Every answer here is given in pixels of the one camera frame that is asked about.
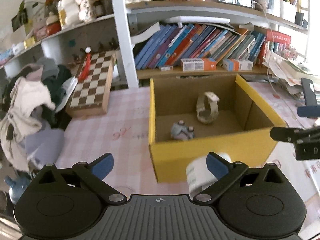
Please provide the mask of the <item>wooden chess board box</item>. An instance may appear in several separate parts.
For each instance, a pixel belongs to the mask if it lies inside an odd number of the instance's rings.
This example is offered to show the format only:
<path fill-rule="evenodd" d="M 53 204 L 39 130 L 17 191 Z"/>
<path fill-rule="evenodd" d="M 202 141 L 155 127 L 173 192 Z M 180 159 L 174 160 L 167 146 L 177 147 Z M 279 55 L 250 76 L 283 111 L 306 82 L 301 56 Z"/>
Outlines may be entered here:
<path fill-rule="evenodd" d="M 68 100 L 66 112 L 73 118 L 107 113 L 116 54 L 103 51 L 91 55 L 88 75 L 79 80 Z"/>

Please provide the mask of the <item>row of books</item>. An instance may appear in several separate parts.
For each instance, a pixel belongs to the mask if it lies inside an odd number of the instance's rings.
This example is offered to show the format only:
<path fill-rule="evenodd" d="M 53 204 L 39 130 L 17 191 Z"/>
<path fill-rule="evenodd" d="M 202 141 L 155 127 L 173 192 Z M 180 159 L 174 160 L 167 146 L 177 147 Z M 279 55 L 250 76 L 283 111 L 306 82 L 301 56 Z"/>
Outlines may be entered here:
<path fill-rule="evenodd" d="M 219 24 L 160 24 L 149 28 L 150 37 L 135 55 L 137 70 L 177 66 L 185 59 L 254 62 L 266 35 L 257 30 L 234 29 Z"/>

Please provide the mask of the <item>orange white medicine box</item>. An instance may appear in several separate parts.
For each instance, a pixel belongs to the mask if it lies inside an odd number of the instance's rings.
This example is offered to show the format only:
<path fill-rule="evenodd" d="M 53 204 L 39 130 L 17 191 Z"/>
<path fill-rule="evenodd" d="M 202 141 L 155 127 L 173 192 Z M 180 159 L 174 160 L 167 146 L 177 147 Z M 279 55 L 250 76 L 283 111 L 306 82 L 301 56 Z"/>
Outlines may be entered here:
<path fill-rule="evenodd" d="M 193 71 L 215 71 L 217 62 L 211 58 L 204 59 L 181 59 L 184 72 Z"/>

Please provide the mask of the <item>small grey plush toy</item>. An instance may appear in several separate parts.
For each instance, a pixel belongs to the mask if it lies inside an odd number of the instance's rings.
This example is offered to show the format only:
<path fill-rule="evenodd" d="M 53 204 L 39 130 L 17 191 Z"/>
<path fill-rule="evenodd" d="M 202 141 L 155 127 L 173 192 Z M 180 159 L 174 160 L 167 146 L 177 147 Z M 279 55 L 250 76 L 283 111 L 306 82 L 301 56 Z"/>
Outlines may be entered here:
<path fill-rule="evenodd" d="M 187 141 L 195 138 L 195 128 L 187 126 L 183 120 L 175 122 L 170 130 L 170 136 L 173 140 Z"/>

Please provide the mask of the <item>white shelf post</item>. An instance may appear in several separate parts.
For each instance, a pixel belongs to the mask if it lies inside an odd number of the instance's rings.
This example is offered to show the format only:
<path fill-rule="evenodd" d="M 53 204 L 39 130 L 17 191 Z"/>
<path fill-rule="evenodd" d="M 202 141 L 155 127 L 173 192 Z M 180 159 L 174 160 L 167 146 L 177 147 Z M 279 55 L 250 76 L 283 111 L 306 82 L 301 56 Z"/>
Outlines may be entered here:
<path fill-rule="evenodd" d="M 132 52 L 131 35 L 125 0 L 112 0 L 112 5 L 127 85 L 129 88 L 138 88 L 139 81 Z"/>

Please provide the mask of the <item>black smartphone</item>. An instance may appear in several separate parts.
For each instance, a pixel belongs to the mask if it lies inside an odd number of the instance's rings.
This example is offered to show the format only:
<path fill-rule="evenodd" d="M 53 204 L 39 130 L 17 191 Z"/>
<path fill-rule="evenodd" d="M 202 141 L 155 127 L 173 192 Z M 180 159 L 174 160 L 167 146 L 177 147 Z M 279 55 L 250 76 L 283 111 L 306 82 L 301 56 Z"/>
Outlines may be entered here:
<path fill-rule="evenodd" d="M 307 78 L 301 78 L 300 82 L 303 89 L 306 107 L 319 106 L 319 104 L 317 103 L 316 91 L 313 85 L 313 81 Z"/>

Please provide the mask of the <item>yellow cardboard box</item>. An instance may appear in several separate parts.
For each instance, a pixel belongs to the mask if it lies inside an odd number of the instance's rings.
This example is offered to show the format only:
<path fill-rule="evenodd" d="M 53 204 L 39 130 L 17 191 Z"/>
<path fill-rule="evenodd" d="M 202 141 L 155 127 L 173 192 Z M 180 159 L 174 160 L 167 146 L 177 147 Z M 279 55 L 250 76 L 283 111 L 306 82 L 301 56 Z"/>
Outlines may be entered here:
<path fill-rule="evenodd" d="M 205 92 L 220 99 L 219 115 L 208 125 L 199 122 L 196 113 L 197 99 Z M 179 120 L 195 128 L 194 139 L 171 139 L 171 127 Z M 276 146 L 271 128 L 285 125 L 240 75 L 150 81 L 149 149 L 160 183 L 184 181 L 187 166 L 209 152 L 227 153 L 233 161 L 259 166 Z"/>

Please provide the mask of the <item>beige wrist watch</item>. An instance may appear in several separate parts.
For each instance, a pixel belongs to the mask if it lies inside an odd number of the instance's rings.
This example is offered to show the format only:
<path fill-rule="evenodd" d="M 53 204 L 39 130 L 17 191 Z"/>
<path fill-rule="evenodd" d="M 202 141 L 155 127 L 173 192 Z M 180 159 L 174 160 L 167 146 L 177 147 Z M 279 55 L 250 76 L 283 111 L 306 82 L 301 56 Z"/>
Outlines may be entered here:
<path fill-rule="evenodd" d="M 196 111 L 199 122 L 208 125 L 217 119 L 219 115 L 217 103 L 219 101 L 219 97 L 213 92 L 205 92 L 198 97 Z"/>

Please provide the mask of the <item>red book box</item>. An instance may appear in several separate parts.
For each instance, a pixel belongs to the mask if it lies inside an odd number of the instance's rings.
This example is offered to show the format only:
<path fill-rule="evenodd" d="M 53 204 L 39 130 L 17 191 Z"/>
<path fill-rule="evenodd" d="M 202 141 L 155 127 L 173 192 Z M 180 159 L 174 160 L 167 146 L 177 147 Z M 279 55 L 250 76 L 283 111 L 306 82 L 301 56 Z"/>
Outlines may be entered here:
<path fill-rule="evenodd" d="M 271 31 L 267 29 L 266 31 L 266 41 L 277 42 L 285 45 L 291 44 L 291 36 L 286 35 L 284 33 L 280 33 L 278 31 Z"/>

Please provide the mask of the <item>pile of clothes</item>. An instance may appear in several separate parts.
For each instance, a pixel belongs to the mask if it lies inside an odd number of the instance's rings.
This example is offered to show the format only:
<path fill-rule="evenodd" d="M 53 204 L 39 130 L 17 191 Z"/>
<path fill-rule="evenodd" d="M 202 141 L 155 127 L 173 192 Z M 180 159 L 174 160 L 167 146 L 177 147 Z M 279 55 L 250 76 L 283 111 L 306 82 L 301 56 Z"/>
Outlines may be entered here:
<path fill-rule="evenodd" d="M 5 86 L 1 147 L 16 170 L 31 172 L 57 161 L 68 125 L 64 109 L 77 84 L 68 68 L 43 57 Z"/>

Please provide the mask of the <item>pile of papers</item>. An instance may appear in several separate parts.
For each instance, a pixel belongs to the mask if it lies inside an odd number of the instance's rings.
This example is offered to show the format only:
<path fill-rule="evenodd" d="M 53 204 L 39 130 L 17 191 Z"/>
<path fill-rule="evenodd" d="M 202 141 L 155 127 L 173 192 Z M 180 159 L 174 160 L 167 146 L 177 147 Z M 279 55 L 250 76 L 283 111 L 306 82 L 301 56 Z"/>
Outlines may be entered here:
<path fill-rule="evenodd" d="M 285 84 L 290 88 L 295 87 L 295 89 L 291 90 L 291 94 L 300 93 L 297 87 L 299 86 L 301 90 L 301 78 L 312 80 L 317 100 L 319 100 L 319 73 L 312 72 L 297 60 L 287 60 L 270 50 L 267 50 L 266 56 L 264 56 L 263 59 L 263 65 L 266 66 L 274 76 L 285 81 Z"/>

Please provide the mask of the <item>blue white medicine box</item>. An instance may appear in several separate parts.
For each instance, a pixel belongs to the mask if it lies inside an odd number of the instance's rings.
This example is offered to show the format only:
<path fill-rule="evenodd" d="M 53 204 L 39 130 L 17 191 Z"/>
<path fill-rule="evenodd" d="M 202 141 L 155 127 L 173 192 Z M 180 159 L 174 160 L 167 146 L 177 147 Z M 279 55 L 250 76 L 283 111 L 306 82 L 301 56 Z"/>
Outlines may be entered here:
<path fill-rule="evenodd" d="M 226 59 L 223 61 L 222 67 L 229 72 L 251 71 L 253 62 L 249 60 Z"/>

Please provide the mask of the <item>white tape roll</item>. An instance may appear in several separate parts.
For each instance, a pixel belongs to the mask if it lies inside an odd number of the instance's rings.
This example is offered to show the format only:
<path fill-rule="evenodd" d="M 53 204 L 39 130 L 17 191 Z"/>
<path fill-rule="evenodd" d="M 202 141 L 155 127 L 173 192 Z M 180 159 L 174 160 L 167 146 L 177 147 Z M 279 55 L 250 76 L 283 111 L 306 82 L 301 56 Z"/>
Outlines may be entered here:
<path fill-rule="evenodd" d="M 228 167 L 223 167 L 216 158 L 210 156 L 209 167 L 207 167 L 207 156 L 193 160 L 186 168 L 189 196 L 193 199 L 200 192 L 227 175 Z"/>

